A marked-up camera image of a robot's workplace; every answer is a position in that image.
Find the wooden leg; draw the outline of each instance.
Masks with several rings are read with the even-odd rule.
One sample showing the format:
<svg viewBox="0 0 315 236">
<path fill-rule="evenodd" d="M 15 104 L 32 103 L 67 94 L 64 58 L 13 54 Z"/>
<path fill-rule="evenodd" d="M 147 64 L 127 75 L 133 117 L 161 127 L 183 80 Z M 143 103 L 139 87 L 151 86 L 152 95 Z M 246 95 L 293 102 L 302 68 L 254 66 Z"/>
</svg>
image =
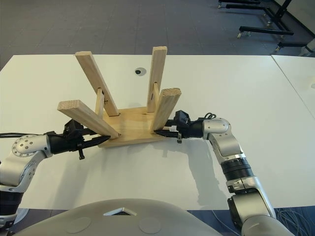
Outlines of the wooden leg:
<svg viewBox="0 0 315 236">
<path fill-rule="evenodd" d="M 167 88 L 161 91 L 151 123 L 151 133 L 165 126 L 181 94 L 182 92 L 179 88 Z"/>
<path fill-rule="evenodd" d="M 118 138 L 119 133 L 94 113 L 80 100 L 62 101 L 58 111 L 83 124 L 90 130 L 100 135 L 110 135 L 111 139 Z"/>
<path fill-rule="evenodd" d="M 153 95 L 154 83 L 157 83 L 157 88 L 160 90 L 166 54 L 167 47 L 153 47 L 147 102 L 148 112 L 154 112 L 156 110 L 155 98 Z"/>
<path fill-rule="evenodd" d="M 157 83 L 154 83 L 154 86 L 153 86 L 153 97 L 154 97 L 155 107 L 158 107 L 159 89 L 158 89 Z"/>
<path fill-rule="evenodd" d="M 88 80 L 90 81 L 90 84 L 92 85 L 95 93 L 97 94 L 98 88 L 102 89 L 104 93 L 104 97 L 105 97 L 104 108 L 107 114 L 110 117 L 118 116 L 119 115 L 118 109 L 103 79 L 103 76 L 100 73 L 100 70 L 97 66 L 97 63 L 94 60 L 92 53 L 91 52 L 77 52 L 75 53 L 75 56 L 78 62 L 80 63 L 84 73 L 86 74 Z"/>
<path fill-rule="evenodd" d="M 96 105 L 95 105 L 95 114 L 98 115 L 101 119 L 103 119 L 103 111 L 104 111 L 104 93 L 101 88 L 97 89 L 97 97 L 96 97 Z"/>
</svg>

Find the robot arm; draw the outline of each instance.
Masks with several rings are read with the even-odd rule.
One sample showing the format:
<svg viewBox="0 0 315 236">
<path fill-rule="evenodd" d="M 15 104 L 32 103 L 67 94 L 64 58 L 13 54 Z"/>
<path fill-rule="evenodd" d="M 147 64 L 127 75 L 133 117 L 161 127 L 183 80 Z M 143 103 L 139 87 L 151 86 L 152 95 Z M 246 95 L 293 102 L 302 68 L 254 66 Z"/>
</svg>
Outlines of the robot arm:
<svg viewBox="0 0 315 236">
<path fill-rule="evenodd" d="M 231 124 L 216 115 L 208 113 L 204 118 L 191 121 L 189 115 L 177 111 L 166 126 L 176 125 L 177 132 L 157 130 L 157 134 L 182 138 L 203 138 L 209 140 L 226 178 L 226 186 L 232 194 L 227 200 L 232 221 L 242 228 L 243 235 L 292 235 L 276 220 L 259 179 L 253 174 L 246 156 L 231 132 Z"/>
<path fill-rule="evenodd" d="M 71 120 L 62 134 L 54 131 L 44 135 L 24 135 L 12 145 L 9 156 L 0 164 L 0 230 L 10 228 L 38 164 L 45 158 L 66 151 L 79 151 L 105 142 L 110 136 L 100 136 L 84 141 L 84 135 L 94 135 L 89 129 Z"/>
</svg>

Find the black cable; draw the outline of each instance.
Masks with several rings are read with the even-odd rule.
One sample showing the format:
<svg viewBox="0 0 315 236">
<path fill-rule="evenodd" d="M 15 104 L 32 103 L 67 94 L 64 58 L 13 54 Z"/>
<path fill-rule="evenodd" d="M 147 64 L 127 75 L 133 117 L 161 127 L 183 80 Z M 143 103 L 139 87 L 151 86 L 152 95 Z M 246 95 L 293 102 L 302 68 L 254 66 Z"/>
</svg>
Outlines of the black cable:
<svg viewBox="0 0 315 236">
<path fill-rule="evenodd" d="M 26 133 L 0 133 L 0 139 L 3 138 L 20 138 L 24 135 L 38 135 L 38 134 L 26 134 Z"/>
<path fill-rule="evenodd" d="M 217 117 L 217 115 L 216 114 L 213 114 L 213 113 L 211 113 L 211 112 L 208 112 L 206 115 L 205 115 L 205 119 L 214 119 L 214 118 L 216 118 Z"/>
</svg>

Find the cable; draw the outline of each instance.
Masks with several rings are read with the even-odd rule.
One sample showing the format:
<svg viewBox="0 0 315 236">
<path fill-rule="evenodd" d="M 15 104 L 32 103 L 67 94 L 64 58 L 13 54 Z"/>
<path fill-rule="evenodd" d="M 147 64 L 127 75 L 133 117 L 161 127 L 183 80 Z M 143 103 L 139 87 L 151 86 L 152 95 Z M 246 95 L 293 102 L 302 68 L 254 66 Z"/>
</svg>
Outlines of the cable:
<svg viewBox="0 0 315 236">
<path fill-rule="evenodd" d="M 24 135 L 38 135 L 38 134 L 26 134 L 26 133 L 0 133 L 0 139 L 3 138 L 20 138 Z"/>
<path fill-rule="evenodd" d="M 301 213 L 298 213 L 291 208 L 280 208 L 277 209 L 277 219 L 282 222 L 292 233 L 295 233 L 297 236 L 310 236 L 312 235 L 312 228 L 308 220 Z"/>
<path fill-rule="evenodd" d="M 211 210 L 212 211 L 212 213 L 213 213 L 213 215 L 215 216 L 215 218 L 221 223 L 221 224 L 223 224 L 227 229 L 229 229 L 232 233 L 234 233 L 235 235 L 238 235 L 239 236 L 239 234 L 237 233 L 237 232 L 235 232 L 234 230 L 232 230 L 230 227 L 228 227 L 225 223 L 223 223 L 223 221 L 221 221 L 218 217 L 217 217 L 217 215 L 216 215 L 216 213 L 213 211 L 213 210 Z"/>
<path fill-rule="evenodd" d="M 216 118 L 217 117 L 217 115 L 216 114 L 213 114 L 213 113 L 211 113 L 211 112 L 208 112 L 206 115 L 205 115 L 205 119 L 214 119 L 214 118 Z"/>
</svg>

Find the wooden board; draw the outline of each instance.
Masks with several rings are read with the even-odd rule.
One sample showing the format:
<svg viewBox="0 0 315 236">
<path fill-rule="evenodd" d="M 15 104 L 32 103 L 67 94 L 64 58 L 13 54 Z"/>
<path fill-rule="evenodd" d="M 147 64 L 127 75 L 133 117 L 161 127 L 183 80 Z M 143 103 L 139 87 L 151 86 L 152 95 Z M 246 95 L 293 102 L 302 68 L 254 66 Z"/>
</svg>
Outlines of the wooden board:
<svg viewBox="0 0 315 236">
<path fill-rule="evenodd" d="M 80 63 L 85 75 L 90 81 L 91 86 L 93 87 L 95 93 L 97 94 L 97 89 L 101 88 L 104 97 L 104 109 L 109 116 L 118 116 L 118 109 L 115 105 L 115 102 L 112 98 L 112 95 L 109 92 L 109 89 L 103 79 L 103 76 L 97 66 L 97 63 L 94 60 L 94 57 L 91 52 L 77 52 L 75 56 Z"/>
<path fill-rule="evenodd" d="M 166 54 L 167 47 L 153 47 L 147 101 L 148 112 L 154 112 L 156 109 L 153 96 L 154 83 L 157 83 L 158 90 L 160 90 Z"/>
<path fill-rule="evenodd" d="M 99 147 L 116 147 L 131 144 L 160 141 L 165 137 L 150 133 L 154 113 L 147 113 L 147 107 L 120 109 L 120 115 L 109 117 L 104 113 L 103 119 L 121 134 L 118 139 L 108 140 Z"/>
<path fill-rule="evenodd" d="M 166 88 L 161 91 L 153 122 L 150 126 L 151 133 L 165 126 L 181 94 L 179 88 Z"/>
<path fill-rule="evenodd" d="M 58 111 L 83 124 L 100 135 L 110 135 L 111 139 L 118 138 L 119 133 L 108 125 L 80 100 L 62 101 L 58 104 Z"/>
<path fill-rule="evenodd" d="M 96 104 L 95 104 L 95 114 L 97 114 L 100 118 L 103 118 L 104 112 L 104 93 L 101 88 L 97 89 L 97 96 L 96 96 Z"/>
</svg>

